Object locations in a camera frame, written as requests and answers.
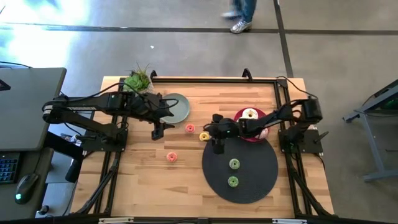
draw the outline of gray plate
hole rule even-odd
[[[189,111],[190,111],[190,107],[189,107],[189,101],[185,96],[178,94],[178,93],[171,93],[171,94],[165,95],[163,97],[163,99],[178,99],[179,102],[177,103],[177,105],[170,108],[170,112],[174,114],[173,117],[167,116],[167,117],[161,118],[160,120],[162,120],[168,124],[176,124],[176,123],[183,121],[185,118],[187,118]],[[173,100],[170,100],[167,102],[167,104],[169,104],[169,105],[172,105],[174,103],[175,103],[175,101],[173,101]]]

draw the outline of black round plate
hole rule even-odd
[[[238,170],[229,167],[229,161],[234,158],[240,161]],[[278,160],[266,140],[226,139],[224,154],[215,154],[210,140],[203,151],[202,167],[210,187],[220,197],[234,203],[253,203],[264,198],[278,177]],[[235,188],[228,185],[232,175],[239,179]]]

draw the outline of gray desk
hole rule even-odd
[[[59,95],[65,74],[64,68],[0,68],[0,79],[11,86],[11,91],[0,91],[0,147],[21,151],[17,181],[33,173],[38,161],[35,173],[40,175],[32,198],[24,205],[15,203],[17,184],[0,185],[0,220],[34,218],[42,206],[54,150],[42,148],[49,125],[41,109]]]

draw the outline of computer mouse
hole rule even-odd
[[[39,175],[33,173],[25,175],[17,185],[15,192],[15,203],[23,205],[27,203],[34,193],[34,188],[39,179]]]

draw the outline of desk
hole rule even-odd
[[[101,89],[117,83],[119,79],[120,77],[104,77]],[[301,78],[291,80],[299,88],[305,89]],[[128,119],[129,137],[119,166],[111,212],[113,217],[294,217],[285,157],[279,149],[278,126],[270,128],[267,139],[277,154],[279,174],[274,188],[264,199],[245,205],[223,200],[207,184],[201,169],[201,157],[206,143],[199,141],[198,137],[203,125],[211,121],[212,114],[219,113],[233,118],[237,110],[250,106],[270,113],[276,109],[272,86],[245,83],[155,83],[154,86],[163,95],[185,95],[190,101],[191,112],[174,129],[165,130],[164,138],[157,141],[150,138],[153,125]],[[306,97],[291,84],[289,93],[291,100]],[[94,120],[110,123],[111,117],[96,113]],[[196,126],[195,134],[185,133],[187,123]],[[165,159],[171,151],[178,154],[178,160],[173,164]],[[72,212],[81,208],[97,187],[103,157],[104,153],[95,152],[83,161]],[[314,155],[303,154],[302,157],[309,189],[324,208],[333,213],[321,161]],[[300,190],[298,197],[303,210]],[[101,208],[106,199],[103,197]]]
[[[21,154],[16,183],[0,185],[0,220],[34,218],[42,206],[54,152],[43,147],[49,124],[42,118],[42,106],[59,95],[65,73],[65,68],[0,69],[0,79],[11,86],[10,91],[0,92],[0,148]],[[39,179],[32,198],[18,205],[15,203],[17,183],[33,171]]]

